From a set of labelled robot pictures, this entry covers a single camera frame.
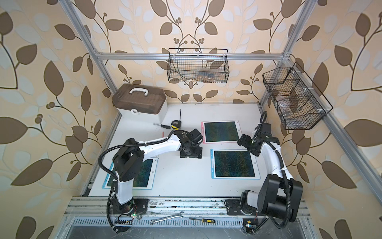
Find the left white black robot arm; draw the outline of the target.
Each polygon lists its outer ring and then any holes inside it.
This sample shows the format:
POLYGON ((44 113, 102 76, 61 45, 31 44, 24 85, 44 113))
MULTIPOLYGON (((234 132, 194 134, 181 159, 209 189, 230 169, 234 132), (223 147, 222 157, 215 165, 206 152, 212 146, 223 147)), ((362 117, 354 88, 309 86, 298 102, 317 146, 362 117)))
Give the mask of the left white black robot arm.
POLYGON ((134 138, 128 139, 113 158, 113 180, 117 182, 115 194, 118 203, 124 205, 133 199, 133 181, 145 160, 173 151, 179 151, 181 158, 201 159, 203 148, 200 144, 200 140, 194 140, 189 133, 183 131, 156 141, 138 142, 134 138))

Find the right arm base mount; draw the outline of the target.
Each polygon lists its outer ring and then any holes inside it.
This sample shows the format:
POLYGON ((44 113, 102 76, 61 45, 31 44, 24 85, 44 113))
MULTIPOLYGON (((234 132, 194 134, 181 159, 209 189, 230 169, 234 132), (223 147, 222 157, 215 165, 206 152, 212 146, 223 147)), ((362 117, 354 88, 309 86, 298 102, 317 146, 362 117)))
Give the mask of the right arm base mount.
POLYGON ((259 220, 259 212, 256 207, 249 205, 246 199, 227 199, 224 205, 229 216, 250 216, 250 219, 243 220, 243 231, 245 234, 256 234, 268 221, 268 217, 259 220))

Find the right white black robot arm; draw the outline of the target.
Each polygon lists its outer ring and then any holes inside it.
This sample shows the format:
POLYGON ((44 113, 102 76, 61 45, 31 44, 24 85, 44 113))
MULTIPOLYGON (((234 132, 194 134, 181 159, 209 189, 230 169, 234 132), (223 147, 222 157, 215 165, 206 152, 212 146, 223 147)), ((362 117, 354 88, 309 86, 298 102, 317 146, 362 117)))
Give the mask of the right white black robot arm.
POLYGON ((285 228, 297 217, 303 186, 285 166, 279 140, 270 136, 251 138, 244 134, 237 143, 252 155, 262 156, 268 172, 259 192, 245 190, 242 193, 241 213, 251 215, 257 211, 268 216, 277 228, 285 228))

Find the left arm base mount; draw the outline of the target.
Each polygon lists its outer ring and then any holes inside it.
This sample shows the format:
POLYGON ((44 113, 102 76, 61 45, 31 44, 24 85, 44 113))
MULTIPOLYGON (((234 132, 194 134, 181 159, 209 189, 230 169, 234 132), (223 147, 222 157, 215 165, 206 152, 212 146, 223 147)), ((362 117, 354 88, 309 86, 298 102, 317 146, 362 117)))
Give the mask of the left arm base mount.
POLYGON ((148 209, 148 199, 132 199, 126 204, 120 204, 115 196, 108 199, 106 217, 115 233, 128 231, 133 223, 142 219, 148 209))

